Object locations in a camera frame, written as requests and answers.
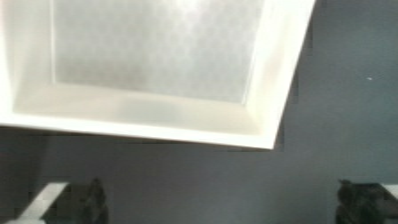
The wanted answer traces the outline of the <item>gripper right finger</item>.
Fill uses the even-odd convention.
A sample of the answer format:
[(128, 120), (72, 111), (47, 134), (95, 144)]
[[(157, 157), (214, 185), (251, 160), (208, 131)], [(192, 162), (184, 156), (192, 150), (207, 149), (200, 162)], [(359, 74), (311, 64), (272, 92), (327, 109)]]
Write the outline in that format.
[(381, 183), (340, 181), (335, 224), (386, 224), (398, 220), (398, 198)]

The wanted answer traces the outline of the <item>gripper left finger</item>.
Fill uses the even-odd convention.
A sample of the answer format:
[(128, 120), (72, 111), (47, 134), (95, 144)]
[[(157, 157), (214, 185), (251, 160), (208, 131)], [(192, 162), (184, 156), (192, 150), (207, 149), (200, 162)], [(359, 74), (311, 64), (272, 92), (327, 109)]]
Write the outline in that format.
[(88, 185), (48, 183), (11, 224), (111, 224), (100, 179)]

